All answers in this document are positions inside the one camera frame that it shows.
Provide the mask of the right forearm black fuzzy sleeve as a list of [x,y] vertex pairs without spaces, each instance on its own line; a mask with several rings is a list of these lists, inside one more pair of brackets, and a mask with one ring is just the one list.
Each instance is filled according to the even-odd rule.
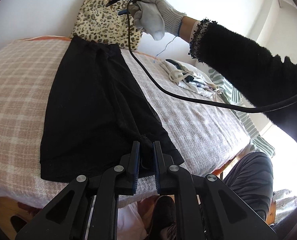
[[297,63],[281,59],[255,41],[215,21],[181,17],[179,36],[189,42],[190,55],[222,74],[255,107],[297,95]]

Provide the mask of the right hand grey glove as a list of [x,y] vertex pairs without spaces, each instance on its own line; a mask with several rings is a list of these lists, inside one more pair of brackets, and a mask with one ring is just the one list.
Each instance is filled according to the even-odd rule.
[[140,0],[129,6],[135,27],[160,41],[165,33],[179,35],[181,21],[186,16],[166,0]]

